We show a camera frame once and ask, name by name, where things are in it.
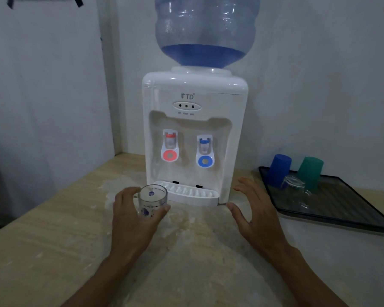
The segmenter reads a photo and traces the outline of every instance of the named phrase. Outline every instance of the table surface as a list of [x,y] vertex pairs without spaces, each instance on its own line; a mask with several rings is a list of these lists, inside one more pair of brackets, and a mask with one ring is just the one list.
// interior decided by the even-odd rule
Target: table surface
[[[108,252],[106,203],[120,187],[142,185],[144,171],[144,156],[118,155],[0,230],[0,306],[59,306],[70,297]],[[238,176],[259,179],[237,169],[233,184]],[[384,213],[384,192],[357,191]],[[250,217],[244,196],[232,190],[230,199]],[[384,306],[384,235],[283,216],[281,223],[350,306]],[[280,276],[240,237],[225,206],[176,203],[113,303],[124,304],[295,305]]]

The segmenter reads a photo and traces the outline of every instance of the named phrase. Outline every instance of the black tray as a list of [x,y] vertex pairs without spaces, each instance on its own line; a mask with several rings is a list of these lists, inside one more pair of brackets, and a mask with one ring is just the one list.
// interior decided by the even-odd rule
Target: black tray
[[[259,167],[263,181],[268,170],[269,167]],[[318,190],[307,202],[311,212],[304,211],[301,206],[297,209],[288,205],[280,197],[281,191],[278,188],[263,183],[271,202],[282,214],[384,233],[384,215],[339,177],[320,176]]]

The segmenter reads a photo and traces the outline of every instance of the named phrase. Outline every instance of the left hand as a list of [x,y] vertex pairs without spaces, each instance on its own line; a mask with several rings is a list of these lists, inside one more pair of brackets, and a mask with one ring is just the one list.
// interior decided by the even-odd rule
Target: left hand
[[133,203],[133,196],[141,190],[128,187],[115,196],[112,243],[109,258],[117,265],[133,264],[146,250],[154,236],[159,222],[170,205],[164,205],[148,220],[141,220]]

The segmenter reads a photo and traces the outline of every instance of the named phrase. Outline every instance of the green cup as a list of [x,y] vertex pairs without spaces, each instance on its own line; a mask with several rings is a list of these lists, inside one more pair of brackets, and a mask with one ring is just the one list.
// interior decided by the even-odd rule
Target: green cup
[[303,163],[297,172],[297,176],[306,183],[306,190],[310,192],[317,190],[323,165],[324,161],[321,159],[304,157]]

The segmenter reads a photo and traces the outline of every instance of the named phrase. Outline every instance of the clear glass cup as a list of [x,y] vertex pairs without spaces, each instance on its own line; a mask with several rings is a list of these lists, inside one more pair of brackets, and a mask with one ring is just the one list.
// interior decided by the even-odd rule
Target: clear glass cup
[[144,186],[138,193],[139,212],[142,218],[154,216],[158,210],[168,201],[168,191],[165,187],[157,184]]
[[292,174],[287,175],[281,185],[282,197],[290,209],[311,213],[312,209],[308,205],[308,201],[312,193],[307,191],[305,187],[306,184],[298,177]]

